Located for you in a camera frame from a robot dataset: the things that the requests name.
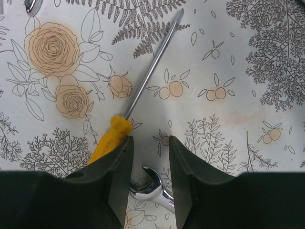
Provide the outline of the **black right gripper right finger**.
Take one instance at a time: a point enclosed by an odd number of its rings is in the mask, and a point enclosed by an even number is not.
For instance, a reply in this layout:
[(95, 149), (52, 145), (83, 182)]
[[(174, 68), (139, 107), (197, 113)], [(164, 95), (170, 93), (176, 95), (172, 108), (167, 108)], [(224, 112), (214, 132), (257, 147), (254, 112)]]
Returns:
[(302, 229), (305, 175), (226, 174), (191, 153), (175, 136), (169, 159), (179, 229)]

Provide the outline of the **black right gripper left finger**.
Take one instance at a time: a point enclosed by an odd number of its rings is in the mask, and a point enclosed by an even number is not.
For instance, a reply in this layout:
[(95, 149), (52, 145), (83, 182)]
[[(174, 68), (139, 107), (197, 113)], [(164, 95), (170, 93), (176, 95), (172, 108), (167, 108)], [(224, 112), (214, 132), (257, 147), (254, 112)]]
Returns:
[(3, 229), (122, 229), (134, 155), (133, 138), (92, 164), (57, 178), (38, 171), (2, 171)]

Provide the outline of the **small silver wrench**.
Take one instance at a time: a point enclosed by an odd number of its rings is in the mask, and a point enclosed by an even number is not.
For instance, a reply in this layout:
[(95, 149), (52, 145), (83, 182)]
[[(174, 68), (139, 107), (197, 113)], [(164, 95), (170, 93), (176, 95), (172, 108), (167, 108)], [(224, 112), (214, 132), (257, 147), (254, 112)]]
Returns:
[(162, 184), (161, 177), (151, 167), (142, 165), (143, 170), (148, 175), (150, 181), (143, 188), (136, 188), (130, 183), (130, 195), (136, 200), (150, 201), (163, 206), (165, 209), (175, 214), (174, 198)]

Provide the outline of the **yellow handle screwdriver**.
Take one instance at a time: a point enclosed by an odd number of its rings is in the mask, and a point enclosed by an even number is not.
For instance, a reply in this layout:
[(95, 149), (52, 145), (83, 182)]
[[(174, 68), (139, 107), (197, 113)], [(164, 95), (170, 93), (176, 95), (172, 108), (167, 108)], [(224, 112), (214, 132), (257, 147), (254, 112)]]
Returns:
[(123, 116), (114, 116), (110, 120), (110, 128), (105, 132), (105, 134), (101, 137), (98, 145), (96, 146), (88, 164), (91, 164), (98, 160), (99, 158), (105, 156), (112, 150), (114, 150), (122, 140), (132, 131), (132, 124), (129, 121), (129, 118), (136, 107), (143, 91), (150, 78), (153, 76), (153, 73), (160, 62), (163, 54), (165, 53), (171, 39), (173, 38), (177, 28), (183, 18), (184, 9), (181, 9), (175, 19), (173, 20), (170, 28), (163, 39), (161, 46), (159, 47), (155, 57), (153, 58), (152, 63), (150, 64), (148, 70), (146, 71), (140, 85), (135, 91), (131, 102), (126, 108)]

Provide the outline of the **medium silver wrench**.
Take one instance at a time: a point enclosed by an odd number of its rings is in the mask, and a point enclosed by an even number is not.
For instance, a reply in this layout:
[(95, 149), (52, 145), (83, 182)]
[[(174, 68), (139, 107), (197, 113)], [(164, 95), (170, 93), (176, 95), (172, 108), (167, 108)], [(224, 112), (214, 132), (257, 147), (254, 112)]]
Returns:
[(25, 0), (25, 10), (29, 15), (36, 15), (41, 8), (43, 0)]

